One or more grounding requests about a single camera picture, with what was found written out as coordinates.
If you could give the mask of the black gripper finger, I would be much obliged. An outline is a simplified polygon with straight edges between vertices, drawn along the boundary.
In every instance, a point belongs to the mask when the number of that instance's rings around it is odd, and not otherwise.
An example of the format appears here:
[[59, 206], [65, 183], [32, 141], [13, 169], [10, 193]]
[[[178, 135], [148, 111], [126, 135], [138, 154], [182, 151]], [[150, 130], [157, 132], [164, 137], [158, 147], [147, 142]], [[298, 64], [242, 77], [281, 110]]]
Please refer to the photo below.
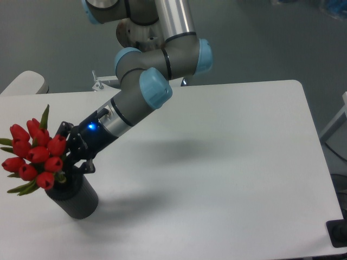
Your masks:
[[91, 173], [95, 173], [95, 166], [92, 159], [84, 161], [79, 167], [74, 165], [72, 168], [72, 175], [84, 175]]
[[66, 140], [74, 141], [74, 137], [70, 137], [71, 131], [74, 128], [74, 125], [70, 122], [63, 121], [61, 122], [56, 135], [60, 135], [62, 137], [65, 137]]

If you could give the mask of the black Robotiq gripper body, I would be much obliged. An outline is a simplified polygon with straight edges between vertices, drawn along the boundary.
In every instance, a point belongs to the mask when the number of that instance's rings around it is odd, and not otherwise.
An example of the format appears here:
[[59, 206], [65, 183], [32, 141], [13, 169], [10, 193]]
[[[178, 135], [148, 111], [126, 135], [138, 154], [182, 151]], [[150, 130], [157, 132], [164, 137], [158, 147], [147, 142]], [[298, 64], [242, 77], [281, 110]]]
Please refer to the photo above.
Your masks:
[[70, 137], [75, 140], [67, 140], [70, 153], [66, 159], [70, 165], [80, 160], [94, 159], [100, 151], [118, 139], [100, 122], [97, 113], [94, 111], [72, 129]]

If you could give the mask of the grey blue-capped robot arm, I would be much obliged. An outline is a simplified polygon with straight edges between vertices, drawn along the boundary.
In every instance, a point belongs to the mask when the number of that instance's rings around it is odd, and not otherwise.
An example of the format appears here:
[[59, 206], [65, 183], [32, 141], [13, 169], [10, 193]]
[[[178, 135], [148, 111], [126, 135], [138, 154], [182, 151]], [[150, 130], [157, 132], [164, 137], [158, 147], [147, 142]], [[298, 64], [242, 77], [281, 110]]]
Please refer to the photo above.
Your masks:
[[93, 173], [93, 159], [109, 144], [141, 122], [172, 96], [170, 80], [207, 72], [213, 54], [196, 35], [187, 1], [83, 1], [92, 23], [128, 18], [140, 27], [159, 25], [163, 44], [150, 51], [127, 47], [114, 67], [120, 92], [79, 125], [63, 123], [68, 155], [60, 174]]

